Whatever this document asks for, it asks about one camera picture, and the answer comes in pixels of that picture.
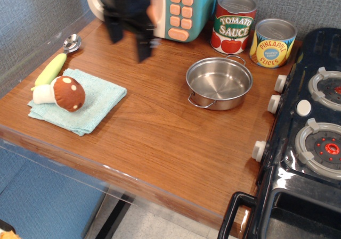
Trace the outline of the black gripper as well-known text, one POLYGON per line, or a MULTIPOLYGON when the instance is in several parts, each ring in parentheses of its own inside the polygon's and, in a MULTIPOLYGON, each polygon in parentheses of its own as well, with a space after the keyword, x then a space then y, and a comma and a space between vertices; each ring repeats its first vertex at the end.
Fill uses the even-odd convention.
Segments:
POLYGON ((135 33, 137 60, 143 62, 160 45, 154 36, 155 20, 151 15, 152 0, 100 0, 103 4, 104 22, 113 43, 124 37, 124 28, 140 29, 135 33))

